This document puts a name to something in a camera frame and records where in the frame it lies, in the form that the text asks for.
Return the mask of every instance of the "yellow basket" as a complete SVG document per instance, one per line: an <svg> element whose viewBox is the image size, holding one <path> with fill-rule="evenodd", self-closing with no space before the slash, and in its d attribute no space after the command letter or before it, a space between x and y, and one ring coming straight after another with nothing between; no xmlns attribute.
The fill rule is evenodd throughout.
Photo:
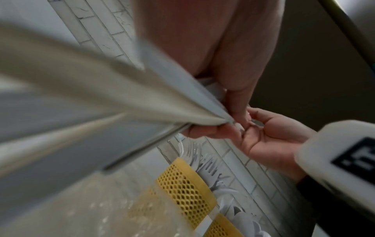
<svg viewBox="0 0 375 237"><path fill-rule="evenodd" d="M232 223L220 213L212 221L203 237L244 237Z"/></svg>
<svg viewBox="0 0 375 237"><path fill-rule="evenodd" d="M181 158L177 158L157 178L156 183L181 208L193 229L218 204L202 178Z"/></svg>

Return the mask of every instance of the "white device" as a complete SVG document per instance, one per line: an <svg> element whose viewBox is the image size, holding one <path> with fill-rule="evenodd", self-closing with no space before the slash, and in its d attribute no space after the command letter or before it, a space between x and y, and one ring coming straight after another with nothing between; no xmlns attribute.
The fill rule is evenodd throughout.
<svg viewBox="0 0 375 237"><path fill-rule="evenodd" d="M302 145L295 159L317 182L375 220L375 124L330 123Z"/></svg>

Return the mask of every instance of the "hand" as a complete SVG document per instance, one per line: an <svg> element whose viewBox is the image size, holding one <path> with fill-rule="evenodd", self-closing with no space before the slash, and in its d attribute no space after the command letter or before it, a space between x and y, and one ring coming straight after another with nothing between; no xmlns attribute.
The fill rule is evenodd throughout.
<svg viewBox="0 0 375 237"><path fill-rule="evenodd" d="M254 161L299 182L306 173L296 164L294 153L316 131L281 114L251 107L247 108L247 112L264 127L251 122L242 141L233 143Z"/></svg>
<svg viewBox="0 0 375 237"><path fill-rule="evenodd" d="M137 35L152 41L196 78L213 77L244 128L246 107L275 49L285 0L133 1ZM232 125L192 126L185 135L240 140Z"/></svg>

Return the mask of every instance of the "yellow plastic basket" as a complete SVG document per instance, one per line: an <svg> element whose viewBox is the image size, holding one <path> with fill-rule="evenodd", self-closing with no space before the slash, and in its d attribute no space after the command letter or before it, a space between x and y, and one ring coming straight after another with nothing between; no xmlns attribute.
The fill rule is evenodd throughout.
<svg viewBox="0 0 375 237"><path fill-rule="evenodd" d="M181 158L177 158L161 174L156 183L181 208L191 227L195 229L217 205L210 188Z"/></svg>
<svg viewBox="0 0 375 237"><path fill-rule="evenodd" d="M220 213L212 221L203 237L244 237L232 223Z"/></svg>

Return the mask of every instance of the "black sleeve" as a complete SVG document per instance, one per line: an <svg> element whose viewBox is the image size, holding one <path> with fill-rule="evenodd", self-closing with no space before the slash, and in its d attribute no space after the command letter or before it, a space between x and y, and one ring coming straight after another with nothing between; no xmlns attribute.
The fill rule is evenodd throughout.
<svg viewBox="0 0 375 237"><path fill-rule="evenodd" d="M312 203L316 223L330 236L375 236L375 222L337 198L311 177L297 184L302 196Z"/></svg>

